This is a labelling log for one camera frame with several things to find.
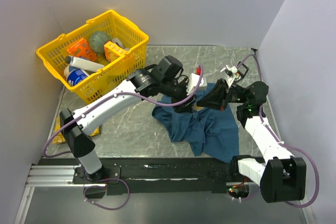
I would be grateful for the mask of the gold flower brooch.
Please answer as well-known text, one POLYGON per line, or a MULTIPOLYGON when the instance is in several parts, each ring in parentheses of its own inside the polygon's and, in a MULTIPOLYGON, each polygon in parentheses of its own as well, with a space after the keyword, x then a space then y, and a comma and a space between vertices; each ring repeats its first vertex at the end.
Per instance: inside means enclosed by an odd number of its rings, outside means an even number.
POLYGON ((193 110, 195 110, 195 111, 197 111, 197 112, 199 112, 199 111, 201 111, 201 110, 203 110, 203 109, 204 109, 204 107, 197 106, 196 104, 193 106, 193 110))

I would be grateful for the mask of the dark blue t-shirt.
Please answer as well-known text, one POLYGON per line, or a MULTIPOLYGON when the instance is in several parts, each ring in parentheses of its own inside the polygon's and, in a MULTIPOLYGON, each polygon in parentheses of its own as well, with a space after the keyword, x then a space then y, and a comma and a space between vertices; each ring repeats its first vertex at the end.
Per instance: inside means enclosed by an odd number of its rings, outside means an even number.
POLYGON ((239 130, 230 107, 176 113, 172 107, 157 105, 152 117, 166 128, 171 142, 188 142, 194 156, 204 153, 230 163, 239 154, 239 130))

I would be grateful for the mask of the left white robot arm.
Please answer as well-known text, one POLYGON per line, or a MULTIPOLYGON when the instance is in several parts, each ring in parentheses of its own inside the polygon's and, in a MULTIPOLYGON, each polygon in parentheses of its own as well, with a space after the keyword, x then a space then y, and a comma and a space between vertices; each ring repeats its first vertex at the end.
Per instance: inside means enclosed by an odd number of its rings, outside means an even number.
POLYGON ((135 70, 116 88, 86 107, 62 110, 61 132, 71 154, 84 169, 84 178, 98 183, 105 177, 96 145, 90 137, 97 127, 123 109, 158 94, 171 98, 170 106, 176 112, 191 112, 196 89, 201 84, 200 73, 185 76, 182 63, 173 56, 165 56, 158 64, 135 70))

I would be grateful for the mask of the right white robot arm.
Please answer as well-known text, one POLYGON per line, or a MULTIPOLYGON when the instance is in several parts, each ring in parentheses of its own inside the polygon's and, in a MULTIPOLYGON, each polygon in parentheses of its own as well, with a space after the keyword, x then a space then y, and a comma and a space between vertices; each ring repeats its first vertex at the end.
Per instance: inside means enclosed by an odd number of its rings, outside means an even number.
POLYGON ((260 108, 266 102, 268 90, 262 81, 243 88, 236 84, 229 86, 226 80, 219 79, 197 105, 222 111, 228 104, 238 103, 237 119, 252 136, 262 158, 249 155, 233 157, 229 169, 233 180, 239 182, 248 177, 259 186, 263 199, 268 203, 302 200, 307 166, 301 157, 294 157, 275 139, 275 133, 260 108))

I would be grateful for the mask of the orange yellow snack box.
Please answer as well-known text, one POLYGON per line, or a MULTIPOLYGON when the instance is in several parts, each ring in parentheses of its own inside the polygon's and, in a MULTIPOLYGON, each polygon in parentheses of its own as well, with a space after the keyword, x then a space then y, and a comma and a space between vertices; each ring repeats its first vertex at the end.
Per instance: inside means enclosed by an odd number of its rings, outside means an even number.
POLYGON ((122 43, 108 41, 104 44, 105 57, 109 62, 113 62, 120 57, 123 57, 127 51, 124 49, 122 43))

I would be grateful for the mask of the yellow plastic shopping basket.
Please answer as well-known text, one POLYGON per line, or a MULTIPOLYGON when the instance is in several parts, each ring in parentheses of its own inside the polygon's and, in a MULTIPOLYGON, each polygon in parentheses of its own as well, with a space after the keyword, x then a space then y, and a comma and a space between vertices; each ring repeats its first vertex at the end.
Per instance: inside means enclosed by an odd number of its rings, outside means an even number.
POLYGON ((61 34, 51 42, 36 50, 46 69, 82 101, 90 104, 119 85, 134 70, 144 68, 146 46, 149 37, 136 24, 113 10, 108 10, 95 18, 89 19, 77 29, 61 34), (79 84, 68 84, 64 69, 68 48, 81 38, 88 40, 96 31, 103 31, 117 39, 103 48, 98 56, 104 68, 91 74, 79 84))

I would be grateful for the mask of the white tube bottle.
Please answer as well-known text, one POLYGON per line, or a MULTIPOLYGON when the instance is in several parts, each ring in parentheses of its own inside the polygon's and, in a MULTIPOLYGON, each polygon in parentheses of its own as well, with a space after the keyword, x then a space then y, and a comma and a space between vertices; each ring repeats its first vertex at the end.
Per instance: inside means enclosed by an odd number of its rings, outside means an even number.
POLYGON ((75 68, 79 68, 85 71, 97 72, 99 69, 104 68, 104 65, 90 61, 86 58, 74 57, 74 56, 66 56, 65 62, 75 68))

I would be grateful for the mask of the green round melon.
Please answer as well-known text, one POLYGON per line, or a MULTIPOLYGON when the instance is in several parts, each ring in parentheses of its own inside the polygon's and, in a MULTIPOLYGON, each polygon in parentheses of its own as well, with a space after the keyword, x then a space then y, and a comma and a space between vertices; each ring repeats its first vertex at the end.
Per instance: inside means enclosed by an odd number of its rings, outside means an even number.
POLYGON ((111 40, 111 36, 104 31, 95 31, 89 37, 89 46, 96 54, 104 53, 104 45, 111 40))

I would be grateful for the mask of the blue white container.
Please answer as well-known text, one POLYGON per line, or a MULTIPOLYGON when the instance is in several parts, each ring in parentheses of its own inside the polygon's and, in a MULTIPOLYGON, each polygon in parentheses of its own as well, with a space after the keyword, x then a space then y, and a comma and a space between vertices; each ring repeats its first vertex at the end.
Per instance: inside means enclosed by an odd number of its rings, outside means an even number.
POLYGON ((64 77, 67 83, 71 87, 73 87, 73 86, 76 86, 81 81, 83 81, 84 79, 86 79, 87 77, 89 77, 89 74, 82 69, 75 68, 75 67, 68 65, 64 69, 64 77))

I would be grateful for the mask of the yellow chips bag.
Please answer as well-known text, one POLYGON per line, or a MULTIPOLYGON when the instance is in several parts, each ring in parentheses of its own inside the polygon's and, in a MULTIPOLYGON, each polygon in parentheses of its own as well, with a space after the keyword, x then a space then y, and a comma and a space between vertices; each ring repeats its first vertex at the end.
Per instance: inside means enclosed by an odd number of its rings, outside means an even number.
MULTIPOLYGON (((54 128, 54 132, 57 132, 59 129, 61 128, 61 125, 60 125, 60 117, 57 117, 56 118, 56 121, 55 121, 55 128, 54 128)), ((93 137, 93 136, 97 136, 100 134, 100 127, 97 127, 91 134, 90 136, 93 137)), ((62 133, 58 133, 52 140, 52 144, 63 144, 65 143, 66 140, 65 138, 63 137, 62 133)))

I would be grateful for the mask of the black square frame marker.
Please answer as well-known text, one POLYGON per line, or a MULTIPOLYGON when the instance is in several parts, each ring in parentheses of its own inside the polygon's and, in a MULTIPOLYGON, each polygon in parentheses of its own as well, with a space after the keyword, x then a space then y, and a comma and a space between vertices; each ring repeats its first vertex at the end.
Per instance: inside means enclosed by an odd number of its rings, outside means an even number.
POLYGON ((243 79, 245 75, 249 72, 249 68, 241 61, 238 63, 236 68, 237 68, 238 79, 243 79))

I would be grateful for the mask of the aluminium extrusion rail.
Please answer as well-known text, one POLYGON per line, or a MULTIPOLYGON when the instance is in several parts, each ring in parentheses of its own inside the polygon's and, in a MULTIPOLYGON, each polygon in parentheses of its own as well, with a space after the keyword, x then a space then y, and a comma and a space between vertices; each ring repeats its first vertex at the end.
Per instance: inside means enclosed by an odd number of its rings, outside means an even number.
POLYGON ((84 182, 73 183, 78 165, 32 165, 25 187, 81 187, 84 182))

